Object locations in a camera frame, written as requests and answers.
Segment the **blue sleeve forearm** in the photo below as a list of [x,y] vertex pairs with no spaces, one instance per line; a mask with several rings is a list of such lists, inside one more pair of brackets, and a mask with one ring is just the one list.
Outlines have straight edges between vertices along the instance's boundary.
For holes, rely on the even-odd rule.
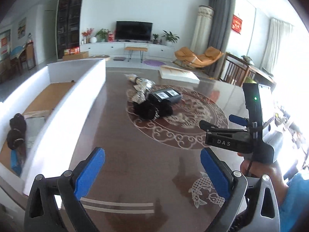
[[298,172],[287,185],[287,194],[279,207],[280,231],[290,231],[308,204],[308,171]]

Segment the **person's right hand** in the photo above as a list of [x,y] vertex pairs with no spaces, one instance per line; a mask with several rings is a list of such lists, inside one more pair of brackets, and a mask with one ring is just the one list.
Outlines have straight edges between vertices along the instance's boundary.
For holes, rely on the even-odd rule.
[[240,170],[244,174],[250,173],[258,178],[264,174],[268,175],[273,184],[278,206],[281,208],[288,192],[288,185],[283,179],[278,161],[272,164],[263,164],[257,161],[244,160],[240,165]]

